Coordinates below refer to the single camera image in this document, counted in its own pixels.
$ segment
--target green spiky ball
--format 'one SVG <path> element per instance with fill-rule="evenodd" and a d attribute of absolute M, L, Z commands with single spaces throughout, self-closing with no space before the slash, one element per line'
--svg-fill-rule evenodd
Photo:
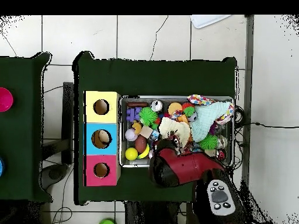
<path fill-rule="evenodd" d="M 213 136 L 210 133 L 199 142 L 199 145 L 202 149 L 215 149 L 218 144 L 217 136 Z"/>
<path fill-rule="evenodd" d="M 186 115 L 187 118 L 190 118 L 194 112 L 195 112 L 194 107 L 187 107 L 184 109 L 184 114 Z"/>
<path fill-rule="evenodd" d="M 139 112 L 140 122 L 146 126 L 150 126 L 158 118 L 158 114 L 150 107 L 144 107 Z"/>

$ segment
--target green table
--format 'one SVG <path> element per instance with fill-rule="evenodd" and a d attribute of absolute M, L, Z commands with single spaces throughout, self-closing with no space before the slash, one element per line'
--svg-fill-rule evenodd
<path fill-rule="evenodd" d="M 122 168 L 114 187 L 83 186 L 83 92 L 115 91 L 120 95 L 191 94 L 235 98 L 235 58 L 216 61 L 96 60 L 81 52 L 73 63 L 75 74 L 75 200 L 85 201 L 192 201 L 193 183 L 176 188 L 156 188 L 147 168 Z"/>
<path fill-rule="evenodd" d="M 49 60 L 49 53 L 33 58 L 0 57 L 0 87 L 14 97 L 11 109 L 0 113 L 0 157 L 6 164 L 0 177 L 1 200 L 51 201 L 39 184 L 41 76 Z"/>

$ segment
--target circular hole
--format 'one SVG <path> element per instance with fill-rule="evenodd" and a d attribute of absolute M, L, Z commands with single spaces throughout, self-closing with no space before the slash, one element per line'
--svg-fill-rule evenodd
<path fill-rule="evenodd" d="M 97 100 L 95 104 L 93 104 L 93 110 L 98 115 L 105 115 L 109 111 L 109 103 L 107 100 Z"/>
<path fill-rule="evenodd" d="M 105 178 L 109 174 L 109 171 L 110 171 L 109 166 L 107 166 L 107 164 L 102 162 L 96 164 L 95 167 L 93 168 L 93 172 L 95 176 L 99 178 Z"/>
<path fill-rule="evenodd" d="M 98 149 L 104 149 L 109 146 L 112 141 L 112 137 L 109 132 L 104 129 L 99 129 L 92 134 L 91 141 Z"/>

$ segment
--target white object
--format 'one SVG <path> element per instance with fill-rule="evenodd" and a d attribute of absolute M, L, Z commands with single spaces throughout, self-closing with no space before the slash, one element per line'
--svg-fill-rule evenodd
<path fill-rule="evenodd" d="M 231 15 L 190 15 L 194 27 L 201 29 L 215 22 L 219 22 Z"/>
<path fill-rule="evenodd" d="M 167 138 L 171 131 L 175 131 L 175 135 L 179 137 L 180 143 L 184 148 L 190 137 L 190 127 L 185 122 L 176 122 L 170 118 L 163 117 L 159 125 L 159 132 L 162 138 Z"/>

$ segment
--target toy block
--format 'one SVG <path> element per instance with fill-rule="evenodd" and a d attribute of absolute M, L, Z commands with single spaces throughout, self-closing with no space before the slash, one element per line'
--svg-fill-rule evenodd
<path fill-rule="evenodd" d="M 116 186 L 120 177 L 117 155 L 86 156 L 86 186 Z"/>
<path fill-rule="evenodd" d="M 116 92 L 86 91 L 86 122 L 118 122 L 119 94 Z"/>
<path fill-rule="evenodd" d="M 117 124 L 86 124 L 87 155 L 117 155 Z"/>
<path fill-rule="evenodd" d="M 134 120 L 139 120 L 139 112 L 141 111 L 142 107 L 130 108 L 127 110 L 127 118 L 128 122 L 134 122 Z"/>

